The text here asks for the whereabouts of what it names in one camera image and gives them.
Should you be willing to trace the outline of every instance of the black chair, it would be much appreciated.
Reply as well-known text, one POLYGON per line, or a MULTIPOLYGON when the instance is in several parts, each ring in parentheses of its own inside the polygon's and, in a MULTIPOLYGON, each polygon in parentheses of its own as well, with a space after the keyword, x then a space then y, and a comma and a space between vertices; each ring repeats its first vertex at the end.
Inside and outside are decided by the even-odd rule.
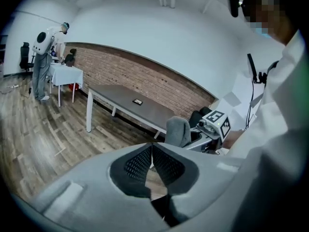
POLYGON ((76 49, 71 49, 70 52, 72 54, 67 54, 64 63, 69 66, 72 67, 74 65, 75 62, 75 54, 76 54, 76 49))
POLYGON ((20 48, 20 55, 21 55, 21 60, 19 63, 19 66, 21 69, 26 70, 26 72, 29 71, 30 68, 33 68, 33 59, 34 55, 32 55, 32 61, 31 63, 28 63, 29 61, 29 43, 24 42, 24 45, 20 48))
POLYGON ((193 111, 193 113, 191 114, 191 117, 189 119, 189 125, 190 128, 194 128, 198 122, 202 119, 203 116, 205 116, 206 114, 210 113, 212 110, 209 109, 208 107, 203 107, 201 110, 199 111, 193 111))

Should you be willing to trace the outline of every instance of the white wall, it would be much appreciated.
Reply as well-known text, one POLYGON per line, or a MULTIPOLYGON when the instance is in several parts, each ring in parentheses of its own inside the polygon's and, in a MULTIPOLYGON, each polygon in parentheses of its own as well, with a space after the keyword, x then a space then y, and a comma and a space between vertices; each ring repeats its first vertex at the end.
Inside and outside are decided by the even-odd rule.
MULTIPOLYGON (((236 77, 232 91, 241 101, 241 104, 236 106, 235 110, 243 118, 246 118, 247 116, 252 96, 252 84, 249 77, 247 54, 251 54, 257 73, 259 71, 267 72, 267 69, 273 62, 281 59, 284 48, 285 46, 283 44, 271 38, 266 38, 257 34, 247 38, 242 43, 239 61, 237 63, 239 73, 236 77)), ((254 98, 262 94, 263 91, 264 84, 255 84, 254 98)), ((253 109, 254 113, 256 112, 258 105, 253 109)))
POLYGON ((63 22, 72 22, 78 9, 65 0, 24 0, 15 10, 4 57, 4 75, 22 72, 19 67, 20 47, 23 42, 31 45, 38 33, 63 22))
POLYGON ((220 98, 236 77, 238 39, 213 18, 177 3, 158 0, 106 0, 80 11, 68 42, 112 46, 156 61, 220 98))

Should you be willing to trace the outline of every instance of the gray pants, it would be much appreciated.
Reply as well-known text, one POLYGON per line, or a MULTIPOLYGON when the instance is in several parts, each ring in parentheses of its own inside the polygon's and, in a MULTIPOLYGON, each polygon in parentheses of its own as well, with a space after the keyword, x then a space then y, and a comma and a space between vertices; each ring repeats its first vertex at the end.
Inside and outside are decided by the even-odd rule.
POLYGON ((52 56, 49 54, 37 54, 34 59, 32 86, 34 97, 38 100, 45 96, 44 85, 46 75, 52 61, 52 56))

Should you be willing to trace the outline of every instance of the brick wall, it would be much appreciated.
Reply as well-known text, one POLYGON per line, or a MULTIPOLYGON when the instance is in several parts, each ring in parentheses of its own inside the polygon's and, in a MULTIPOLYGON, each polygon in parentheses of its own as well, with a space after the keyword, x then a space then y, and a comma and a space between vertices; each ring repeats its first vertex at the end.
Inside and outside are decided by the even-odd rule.
POLYGON ((87 43, 67 43, 64 56, 72 48, 77 49, 74 66, 84 71, 82 90, 86 93, 91 84, 123 85, 187 119, 194 110, 214 101, 211 94, 190 80, 143 57, 87 43))

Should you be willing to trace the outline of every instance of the white table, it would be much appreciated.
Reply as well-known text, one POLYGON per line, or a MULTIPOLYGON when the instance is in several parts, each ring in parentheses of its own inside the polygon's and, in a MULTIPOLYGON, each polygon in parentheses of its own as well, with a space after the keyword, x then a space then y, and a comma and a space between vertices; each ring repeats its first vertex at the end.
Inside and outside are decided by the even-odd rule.
POLYGON ((59 63, 51 63, 48 71, 50 76, 49 93, 52 93, 52 85, 58 86, 58 105, 60 107, 60 91, 63 85, 73 84, 72 102, 74 102, 75 84, 83 87, 83 71, 76 67, 68 67, 59 63))

